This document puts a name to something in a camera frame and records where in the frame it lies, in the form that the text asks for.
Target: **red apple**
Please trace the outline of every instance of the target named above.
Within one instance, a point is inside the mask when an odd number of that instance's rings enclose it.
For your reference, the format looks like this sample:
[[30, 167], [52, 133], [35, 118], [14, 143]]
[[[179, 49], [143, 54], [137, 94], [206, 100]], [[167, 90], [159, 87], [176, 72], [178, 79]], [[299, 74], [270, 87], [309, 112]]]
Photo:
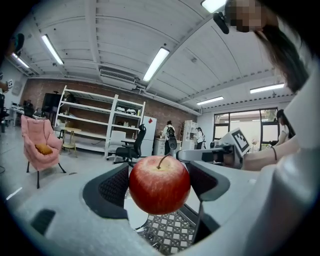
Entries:
[[149, 214], [178, 210], [190, 192], [190, 177], [185, 166], [172, 156], [163, 158], [158, 155], [143, 158], [130, 173], [130, 195], [136, 205]]

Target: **pillow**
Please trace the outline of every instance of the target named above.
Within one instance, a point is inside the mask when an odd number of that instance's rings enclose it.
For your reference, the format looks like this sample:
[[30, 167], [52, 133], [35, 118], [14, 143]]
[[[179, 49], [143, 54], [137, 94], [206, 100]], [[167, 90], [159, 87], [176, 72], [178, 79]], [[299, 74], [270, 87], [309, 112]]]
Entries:
[[52, 153], [52, 149], [47, 146], [46, 144], [36, 144], [35, 148], [42, 154], [42, 155], [49, 155]]

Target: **ceiling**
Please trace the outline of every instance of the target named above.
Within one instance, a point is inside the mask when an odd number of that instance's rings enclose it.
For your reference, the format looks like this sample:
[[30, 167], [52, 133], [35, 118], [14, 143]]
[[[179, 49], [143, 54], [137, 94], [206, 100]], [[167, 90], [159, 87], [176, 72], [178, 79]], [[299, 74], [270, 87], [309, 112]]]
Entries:
[[[44, 0], [20, 24], [29, 77], [104, 83], [100, 69], [135, 77], [143, 93], [175, 106], [212, 111], [251, 102], [289, 101], [287, 88], [250, 94], [283, 79], [253, 33], [223, 34], [202, 0]], [[41, 40], [47, 34], [64, 65]], [[161, 47], [170, 51], [149, 83], [143, 77]], [[204, 105], [198, 102], [223, 96]]]

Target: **floor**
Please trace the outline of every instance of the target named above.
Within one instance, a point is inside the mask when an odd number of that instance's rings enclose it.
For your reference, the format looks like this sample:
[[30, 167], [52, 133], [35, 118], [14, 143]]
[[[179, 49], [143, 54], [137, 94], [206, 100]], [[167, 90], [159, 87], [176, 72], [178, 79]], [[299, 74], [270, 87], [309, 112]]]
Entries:
[[[39, 174], [40, 188], [37, 189], [37, 172], [30, 165], [23, 153], [21, 127], [6, 127], [0, 134], [0, 166], [5, 168], [1, 173], [0, 189], [3, 199], [7, 199], [8, 207], [14, 212], [28, 198], [53, 183], [60, 177], [70, 173], [90, 172], [97, 168], [107, 168], [112, 161], [106, 161], [102, 153], [77, 150], [78, 157], [71, 151], [62, 151], [60, 164], [67, 173], [63, 173], [58, 165], [41, 171]], [[177, 253], [192, 243], [194, 228], [186, 222], [178, 212], [164, 215], [149, 215], [148, 220], [138, 234], [164, 255]]]

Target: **refrigerator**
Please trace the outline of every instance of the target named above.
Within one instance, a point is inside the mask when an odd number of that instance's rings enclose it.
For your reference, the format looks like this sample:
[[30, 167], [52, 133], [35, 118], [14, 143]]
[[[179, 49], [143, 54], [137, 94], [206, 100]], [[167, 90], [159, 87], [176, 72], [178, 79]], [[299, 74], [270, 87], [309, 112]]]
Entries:
[[152, 156], [157, 119], [149, 116], [144, 116], [142, 123], [146, 128], [146, 132], [141, 144], [141, 156], [149, 157]]

